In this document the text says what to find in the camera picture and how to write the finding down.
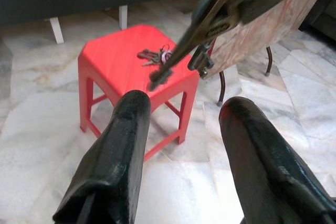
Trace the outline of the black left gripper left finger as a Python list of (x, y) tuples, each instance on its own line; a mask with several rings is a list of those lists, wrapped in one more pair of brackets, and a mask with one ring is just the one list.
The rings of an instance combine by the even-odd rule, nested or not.
[(103, 133), (85, 153), (53, 215), (55, 223), (134, 223), (151, 103), (126, 93)]

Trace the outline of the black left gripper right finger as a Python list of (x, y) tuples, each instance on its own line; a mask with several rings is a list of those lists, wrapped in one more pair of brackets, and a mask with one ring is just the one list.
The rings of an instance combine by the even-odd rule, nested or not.
[(335, 199), (252, 100), (228, 99), (219, 124), (242, 223), (335, 223)]

